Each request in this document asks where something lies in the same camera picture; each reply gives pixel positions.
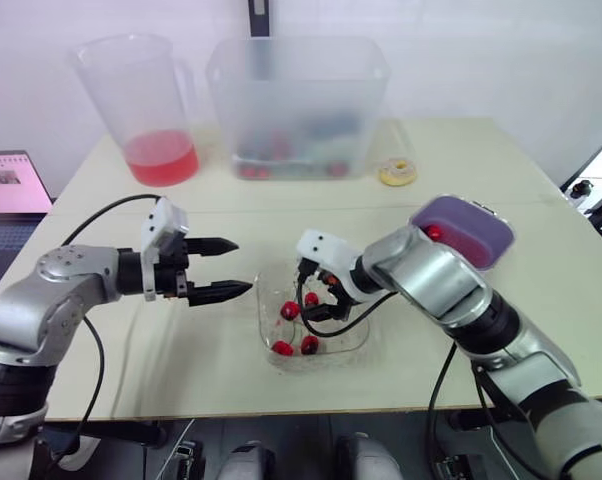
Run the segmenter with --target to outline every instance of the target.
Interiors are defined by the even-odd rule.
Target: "plastic storage bin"
[[[374,321],[374,313],[353,329],[333,338],[319,338],[319,348],[313,355],[303,355],[301,345],[306,336],[311,335],[297,316],[293,320],[284,319],[281,307],[286,301],[295,301],[296,263],[276,262],[259,272],[255,284],[259,307],[259,333],[270,363],[288,371],[307,371],[327,366],[343,365],[355,358],[356,351],[366,342],[370,334],[368,321]],[[326,286],[314,276],[308,278],[303,295],[315,292],[323,303],[336,303]],[[350,320],[363,313],[370,304],[352,308]],[[314,326],[324,332],[339,330],[347,325],[341,320],[327,320]],[[292,356],[280,355],[272,351],[278,341],[290,344],[294,348]]]
[[[240,177],[362,173],[390,75],[372,40],[225,40],[206,74]]]

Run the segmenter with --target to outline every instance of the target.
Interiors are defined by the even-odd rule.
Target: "red cherry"
[[[270,178],[270,170],[268,170],[267,168],[260,168],[259,170],[257,170],[257,177],[261,179]]]
[[[348,164],[347,163],[333,163],[328,167],[328,174],[333,177],[343,177],[348,174]]]
[[[443,230],[438,225],[429,225],[425,228],[425,234],[430,237],[433,242],[438,242],[443,236]]]
[[[281,316],[286,320],[294,320],[294,318],[301,312],[299,305],[294,302],[285,302],[281,307]]]
[[[277,340],[274,342],[274,345],[272,345],[272,351],[286,357],[291,357],[294,355],[294,348],[292,348],[292,345],[290,345],[288,342],[284,342],[283,340]]]
[[[319,339],[313,335],[308,335],[301,342],[301,353],[303,355],[314,355],[319,349]]]
[[[318,305],[319,304],[319,296],[314,292],[309,292],[305,294],[305,306],[308,305]]]
[[[242,167],[241,176],[246,178],[254,178],[257,175],[257,169],[254,167]]]

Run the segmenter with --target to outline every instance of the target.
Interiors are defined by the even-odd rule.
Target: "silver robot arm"
[[[229,300],[251,287],[235,280],[203,287],[187,281],[188,255],[221,255],[238,248],[222,238],[187,239],[187,232],[185,214],[162,198],[143,225],[141,252],[59,247],[0,294],[0,445],[19,452],[19,460],[27,463],[23,445],[34,445],[56,368],[95,305],[133,294],[151,301],[160,294],[195,306]],[[7,478],[1,469],[15,457],[1,454],[0,459],[5,459],[0,478]]]
[[[304,234],[300,282],[315,271],[334,274],[341,303],[398,292],[470,358],[497,407],[529,420],[553,478],[602,479],[602,403],[580,390],[565,353],[472,265],[411,224],[341,262],[333,253],[338,242],[323,232]]]

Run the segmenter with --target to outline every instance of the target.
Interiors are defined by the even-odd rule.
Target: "table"
[[[419,177],[407,187],[362,178],[249,182],[232,176],[218,132],[195,134],[202,168],[190,181],[152,189],[136,183],[110,138],[102,139],[0,283],[25,276],[89,214],[122,196],[167,195],[188,213],[191,235],[223,236],[241,249],[193,258],[188,277],[250,281],[264,264],[292,260],[305,228],[364,248],[441,193],[476,200],[506,218],[516,241],[488,280],[574,361],[584,389],[602,396],[602,239],[512,140],[489,119],[381,124],[373,161],[406,153]],[[152,204],[124,205],[78,239],[138,249]],[[288,372],[270,363],[259,338],[254,289],[219,305],[126,297],[89,317],[106,349],[106,377],[93,419],[141,419],[422,409],[449,339],[401,298],[384,304],[371,336],[347,365]],[[94,341],[79,328],[49,395],[49,420],[81,417],[97,373]],[[476,406],[469,364],[458,355],[439,406]]]

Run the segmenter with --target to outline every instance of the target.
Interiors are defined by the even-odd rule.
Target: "tape roll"
[[[412,183],[417,178],[414,163],[405,158],[391,158],[379,168],[379,180],[391,187]]]

